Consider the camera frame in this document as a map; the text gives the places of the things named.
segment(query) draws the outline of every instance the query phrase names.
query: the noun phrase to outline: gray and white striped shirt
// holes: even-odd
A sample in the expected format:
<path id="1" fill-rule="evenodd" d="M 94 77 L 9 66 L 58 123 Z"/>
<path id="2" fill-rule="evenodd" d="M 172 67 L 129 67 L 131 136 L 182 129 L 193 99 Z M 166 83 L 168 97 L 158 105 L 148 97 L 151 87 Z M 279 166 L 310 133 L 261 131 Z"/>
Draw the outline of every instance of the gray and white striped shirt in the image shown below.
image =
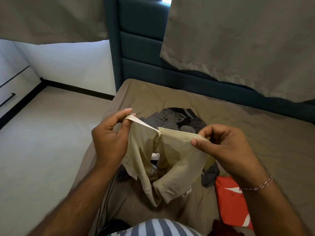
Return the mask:
<path id="1" fill-rule="evenodd" d="M 168 219 L 151 219 L 108 236 L 203 236 L 190 227 Z"/>

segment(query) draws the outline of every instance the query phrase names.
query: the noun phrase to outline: black handle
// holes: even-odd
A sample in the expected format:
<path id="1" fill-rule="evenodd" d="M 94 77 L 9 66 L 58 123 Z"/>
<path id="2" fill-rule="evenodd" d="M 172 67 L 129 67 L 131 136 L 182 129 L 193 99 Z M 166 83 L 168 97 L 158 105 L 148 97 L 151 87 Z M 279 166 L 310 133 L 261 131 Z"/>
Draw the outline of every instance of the black handle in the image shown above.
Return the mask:
<path id="1" fill-rule="evenodd" d="M 15 96 L 15 93 L 11 93 L 12 95 L 6 100 L 6 101 L 4 101 L 2 104 L 0 104 L 0 107 L 2 107 L 3 105 L 5 105 L 5 103 L 7 102 L 7 101 L 9 101 L 10 99 L 12 99 L 14 96 Z"/>

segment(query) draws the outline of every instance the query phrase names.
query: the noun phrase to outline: headboard panel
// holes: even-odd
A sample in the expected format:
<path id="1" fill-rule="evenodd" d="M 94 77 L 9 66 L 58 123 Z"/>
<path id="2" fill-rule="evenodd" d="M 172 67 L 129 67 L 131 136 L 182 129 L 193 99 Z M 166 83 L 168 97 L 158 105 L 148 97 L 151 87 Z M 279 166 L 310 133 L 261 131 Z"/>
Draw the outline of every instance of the headboard panel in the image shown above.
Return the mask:
<path id="1" fill-rule="evenodd" d="M 117 91 L 124 80 L 133 78 L 315 122 L 315 105 L 266 98 L 201 72 L 180 71 L 161 59 L 168 10 L 168 4 L 154 0 L 105 0 Z"/>

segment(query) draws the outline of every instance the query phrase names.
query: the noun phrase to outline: curtain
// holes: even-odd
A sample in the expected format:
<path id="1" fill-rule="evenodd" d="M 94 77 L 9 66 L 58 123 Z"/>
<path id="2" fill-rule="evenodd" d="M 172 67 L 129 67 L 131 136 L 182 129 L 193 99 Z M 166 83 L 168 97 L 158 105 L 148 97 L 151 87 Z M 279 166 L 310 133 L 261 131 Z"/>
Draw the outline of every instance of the curtain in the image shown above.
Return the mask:
<path id="1" fill-rule="evenodd" d="M 0 39 L 31 44 L 108 39 L 103 0 L 0 0 Z"/>
<path id="2" fill-rule="evenodd" d="M 160 57 L 293 102 L 315 98 L 315 0 L 172 0 Z"/>

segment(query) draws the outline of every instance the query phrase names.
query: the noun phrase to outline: hand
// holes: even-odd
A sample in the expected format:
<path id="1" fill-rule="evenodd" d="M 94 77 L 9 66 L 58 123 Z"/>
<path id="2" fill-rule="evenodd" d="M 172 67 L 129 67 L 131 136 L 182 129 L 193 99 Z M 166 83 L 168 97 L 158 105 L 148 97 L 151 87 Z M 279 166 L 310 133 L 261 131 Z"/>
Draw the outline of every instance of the hand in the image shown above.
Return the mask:
<path id="1" fill-rule="evenodd" d="M 191 144 L 214 157 L 223 169 L 242 187 L 256 187 L 269 175 L 245 134 L 238 128 L 211 124 L 198 133 L 210 141 L 193 139 Z"/>
<path id="2" fill-rule="evenodd" d="M 92 130 L 96 151 L 96 168 L 109 167 L 115 171 L 119 168 L 127 151 L 128 135 L 132 123 L 124 118 L 131 112 L 132 108 L 118 111 L 104 119 Z M 113 127 L 119 122 L 122 122 L 119 132 L 113 131 Z"/>

